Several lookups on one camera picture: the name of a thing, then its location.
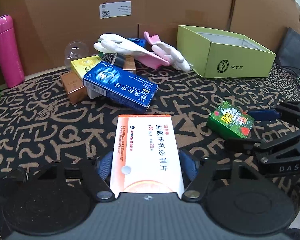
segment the strawberry picture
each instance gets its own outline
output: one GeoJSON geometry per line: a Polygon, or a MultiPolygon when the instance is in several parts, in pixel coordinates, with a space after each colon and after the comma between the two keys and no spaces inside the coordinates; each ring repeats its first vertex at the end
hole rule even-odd
{"type": "Polygon", "coordinates": [[[243,133],[243,135],[247,136],[250,132],[250,129],[247,127],[241,127],[241,132],[243,133]]]}

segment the cardboard wall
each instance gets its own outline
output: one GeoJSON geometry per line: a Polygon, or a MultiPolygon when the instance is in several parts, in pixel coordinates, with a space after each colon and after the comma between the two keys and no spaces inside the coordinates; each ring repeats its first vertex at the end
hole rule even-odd
{"type": "Polygon", "coordinates": [[[71,41],[86,42],[94,54],[93,43],[103,33],[143,37],[148,31],[175,46],[179,24],[231,27],[274,51],[287,27],[300,33],[294,0],[0,0],[4,14],[14,19],[25,75],[63,66],[71,41]],[[132,15],[100,19],[99,5],[116,1],[131,1],[132,15]]]}
{"type": "Polygon", "coordinates": [[[295,0],[235,0],[231,32],[276,53],[289,27],[300,34],[300,6],[295,0]]]}

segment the pink water bottle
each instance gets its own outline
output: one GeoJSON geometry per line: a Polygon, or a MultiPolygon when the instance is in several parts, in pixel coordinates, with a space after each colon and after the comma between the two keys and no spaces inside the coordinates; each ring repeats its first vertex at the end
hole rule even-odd
{"type": "Polygon", "coordinates": [[[19,58],[12,18],[0,18],[0,67],[8,88],[15,87],[25,80],[19,58]]]}

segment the black patterned rug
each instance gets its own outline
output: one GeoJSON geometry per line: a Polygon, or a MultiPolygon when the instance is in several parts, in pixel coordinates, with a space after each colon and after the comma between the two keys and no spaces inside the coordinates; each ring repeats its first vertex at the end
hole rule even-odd
{"type": "MultiPolygon", "coordinates": [[[[134,112],[107,98],[71,105],[60,80],[65,72],[42,75],[2,91],[0,177],[19,166],[31,176],[55,159],[71,164],[81,158],[103,156],[112,149],[117,116],[134,112]]],[[[194,72],[169,68],[155,71],[143,67],[137,74],[160,86],[147,113],[172,116],[178,147],[196,156],[213,155],[220,163],[229,162],[229,155],[223,150],[223,140],[206,127],[206,122],[223,100],[242,110],[267,109],[279,100],[300,101],[300,89],[293,77],[276,68],[267,78],[244,79],[207,80],[194,72]]],[[[271,141],[295,130],[279,120],[255,122],[251,137],[271,141]]],[[[257,168],[252,156],[236,154],[235,158],[257,168]]],[[[288,192],[300,176],[272,180],[288,192]]],[[[299,188],[292,197],[300,205],[299,188]]]]}

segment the clear plastic cup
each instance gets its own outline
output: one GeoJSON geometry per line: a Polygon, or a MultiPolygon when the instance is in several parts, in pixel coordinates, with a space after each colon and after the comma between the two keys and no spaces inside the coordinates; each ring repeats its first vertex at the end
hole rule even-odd
{"type": "Polygon", "coordinates": [[[71,61],[88,57],[89,48],[87,44],[82,41],[71,42],[65,49],[65,66],[71,70],[71,61]]]}

